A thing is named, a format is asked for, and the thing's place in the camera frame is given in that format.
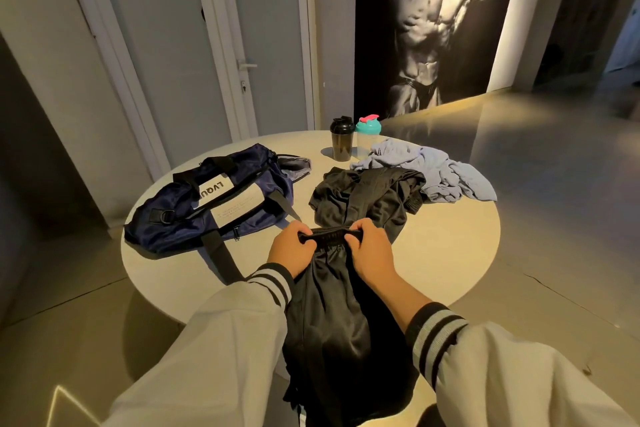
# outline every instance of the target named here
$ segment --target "black shaker bottle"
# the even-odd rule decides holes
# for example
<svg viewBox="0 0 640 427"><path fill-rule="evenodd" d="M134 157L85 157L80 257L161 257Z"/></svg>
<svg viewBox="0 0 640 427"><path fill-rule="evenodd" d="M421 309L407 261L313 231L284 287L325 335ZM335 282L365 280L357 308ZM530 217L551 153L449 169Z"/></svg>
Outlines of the black shaker bottle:
<svg viewBox="0 0 640 427"><path fill-rule="evenodd" d="M331 130L333 158L338 162L346 162L351 159L353 132L356 130L351 117L334 118L329 130Z"/></svg>

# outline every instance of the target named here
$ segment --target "tiled floor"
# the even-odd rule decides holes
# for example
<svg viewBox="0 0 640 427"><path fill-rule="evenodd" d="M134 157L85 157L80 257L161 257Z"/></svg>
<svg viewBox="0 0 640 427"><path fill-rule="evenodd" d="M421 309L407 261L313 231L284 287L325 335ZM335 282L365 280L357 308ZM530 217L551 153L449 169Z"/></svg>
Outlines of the tiled floor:
<svg viewBox="0 0 640 427"><path fill-rule="evenodd" d="M640 123L612 110L640 101L616 89L636 77L592 95L490 94L385 132L474 164L498 192L496 259L452 308L554 346L640 422ZM0 334L0 424L96 425L178 333L106 233L42 244ZM285 388L274 380L267 427L296 425Z"/></svg>

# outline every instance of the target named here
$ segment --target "hand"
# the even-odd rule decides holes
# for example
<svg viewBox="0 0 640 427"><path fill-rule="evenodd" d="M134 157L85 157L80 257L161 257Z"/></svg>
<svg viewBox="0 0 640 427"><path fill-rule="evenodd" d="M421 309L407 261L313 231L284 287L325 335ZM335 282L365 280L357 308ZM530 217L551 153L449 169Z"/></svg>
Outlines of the hand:
<svg viewBox="0 0 640 427"><path fill-rule="evenodd" d="M300 223L300 221L292 221L275 237L268 258L268 262L282 265L293 278L307 268L317 246L314 240L307 240L302 245L298 238L298 232L303 232L305 235L311 234L307 225Z"/></svg>
<svg viewBox="0 0 640 427"><path fill-rule="evenodd" d="M381 286L398 277L387 232L376 228L369 218L356 221L351 229L363 231L362 243L353 235L344 236L351 248L353 267L367 285L378 293Z"/></svg>

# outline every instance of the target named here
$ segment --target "pink lid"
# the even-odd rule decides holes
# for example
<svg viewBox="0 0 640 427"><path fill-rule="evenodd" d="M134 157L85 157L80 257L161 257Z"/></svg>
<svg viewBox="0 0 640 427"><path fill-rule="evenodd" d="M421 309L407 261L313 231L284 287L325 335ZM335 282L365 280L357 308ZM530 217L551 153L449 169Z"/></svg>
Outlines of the pink lid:
<svg viewBox="0 0 640 427"><path fill-rule="evenodd" d="M361 118L360 118L360 121L361 121L362 123L367 123L369 120L374 120L374 119L376 119L376 118L378 118L378 117L380 117L380 115L368 115L368 116L366 116L366 117L361 117Z"/></svg>

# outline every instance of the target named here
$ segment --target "navy blue gym bag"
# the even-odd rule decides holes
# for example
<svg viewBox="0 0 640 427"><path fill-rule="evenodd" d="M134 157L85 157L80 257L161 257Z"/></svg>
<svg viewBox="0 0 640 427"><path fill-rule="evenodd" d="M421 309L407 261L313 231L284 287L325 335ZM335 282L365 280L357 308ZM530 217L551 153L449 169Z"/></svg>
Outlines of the navy blue gym bag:
<svg viewBox="0 0 640 427"><path fill-rule="evenodd" d="M308 159L276 155L261 144L207 157L198 167L174 174L172 183L136 209L124 226L125 240L157 254L204 247L223 282L238 282L244 277L224 240L268 228L287 214L300 220L291 206L293 181L309 172Z"/></svg>

